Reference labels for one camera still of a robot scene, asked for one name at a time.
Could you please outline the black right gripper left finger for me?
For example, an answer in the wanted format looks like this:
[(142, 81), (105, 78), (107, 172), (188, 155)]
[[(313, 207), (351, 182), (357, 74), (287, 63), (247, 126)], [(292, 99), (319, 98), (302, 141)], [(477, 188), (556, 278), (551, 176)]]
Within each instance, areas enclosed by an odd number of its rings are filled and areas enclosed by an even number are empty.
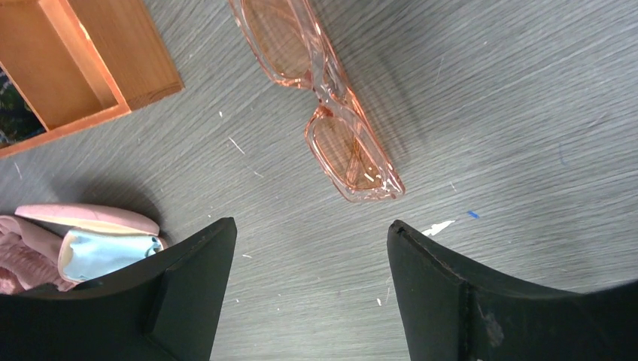
[(234, 256), (226, 217), (186, 240), (62, 292), (1, 297), (3, 360), (207, 360)]

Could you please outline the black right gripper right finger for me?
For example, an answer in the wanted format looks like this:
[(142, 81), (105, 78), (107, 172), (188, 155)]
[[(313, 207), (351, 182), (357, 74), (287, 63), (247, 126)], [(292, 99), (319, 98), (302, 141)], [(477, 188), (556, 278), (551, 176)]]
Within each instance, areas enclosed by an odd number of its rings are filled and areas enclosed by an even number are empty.
[(635, 360), (637, 283), (589, 293), (506, 275), (401, 220), (387, 254), (413, 360)]

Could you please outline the light blue cleaning cloth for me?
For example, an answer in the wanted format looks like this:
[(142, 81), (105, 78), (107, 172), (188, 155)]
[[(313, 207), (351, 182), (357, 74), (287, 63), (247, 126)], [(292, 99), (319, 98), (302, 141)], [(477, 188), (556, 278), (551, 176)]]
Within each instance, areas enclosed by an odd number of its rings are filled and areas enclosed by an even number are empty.
[(65, 235), (58, 257), (63, 279), (81, 283), (118, 271), (165, 249), (156, 235), (125, 235), (73, 229)]

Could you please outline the pink glasses case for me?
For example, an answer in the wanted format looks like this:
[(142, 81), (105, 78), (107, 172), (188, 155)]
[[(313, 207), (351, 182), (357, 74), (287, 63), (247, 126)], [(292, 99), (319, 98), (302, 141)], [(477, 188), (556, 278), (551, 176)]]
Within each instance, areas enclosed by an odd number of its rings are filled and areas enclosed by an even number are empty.
[(104, 205), (35, 204), (21, 205), (15, 214), (30, 220), (69, 226), (70, 230), (125, 235), (156, 235), (160, 228), (150, 218), (133, 211)]

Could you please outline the pink transparent sunglasses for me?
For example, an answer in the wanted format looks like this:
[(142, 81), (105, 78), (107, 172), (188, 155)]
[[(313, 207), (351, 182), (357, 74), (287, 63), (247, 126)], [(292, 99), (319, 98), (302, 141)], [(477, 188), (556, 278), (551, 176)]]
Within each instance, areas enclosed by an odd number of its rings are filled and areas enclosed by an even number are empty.
[(398, 199), (406, 189), (307, 1), (231, 1), (235, 21), (271, 81), (308, 89), (317, 108), (305, 140), (349, 202)]

